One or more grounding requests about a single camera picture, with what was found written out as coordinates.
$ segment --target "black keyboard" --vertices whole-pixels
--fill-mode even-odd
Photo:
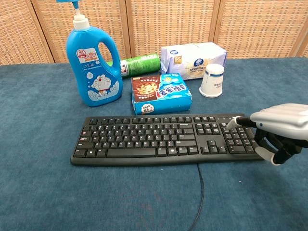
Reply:
[[[156,166],[262,160],[251,128],[227,130],[233,116],[87,117],[71,156],[74,165]]]

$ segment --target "bottle handle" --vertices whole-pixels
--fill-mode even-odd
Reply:
[[[120,70],[121,69],[120,68],[115,68],[115,66],[120,66],[121,61],[120,61],[119,52],[118,52],[118,50],[116,48],[116,44],[115,44],[115,42],[113,42],[112,38],[108,34],[107,34],[107,36],[103,36],[99,40],[99,43],[100,42],[102,42],[107,47],[107,49],[109,50],[109,52],[111,54],[111,57],[112,57],[112,66],[109,66],[108,63],[104,59],[102,59],[102,65],[111,74],[117,76],[118,74],[120,74]]]

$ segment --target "blue snack box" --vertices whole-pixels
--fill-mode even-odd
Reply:
[[[133,77],[131,85],[136,115],[186,111],[192,104],[192,94],[178,73]]]

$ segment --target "white tissue package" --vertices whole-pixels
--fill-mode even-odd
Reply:
[[[208,64],[225,66],[227,52],[213,42],[161,48],[161,73],[180,73],[184,80],[203,78]]]

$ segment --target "bottle pump nozzle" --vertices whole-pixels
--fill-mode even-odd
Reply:
[[[59,2],[71,2],[75,8],[76,15],[74,16],[73,24],[75,30],[84,30],[90,27],[88,19],[80,13],[78,2],[80,0],[56,0]]]

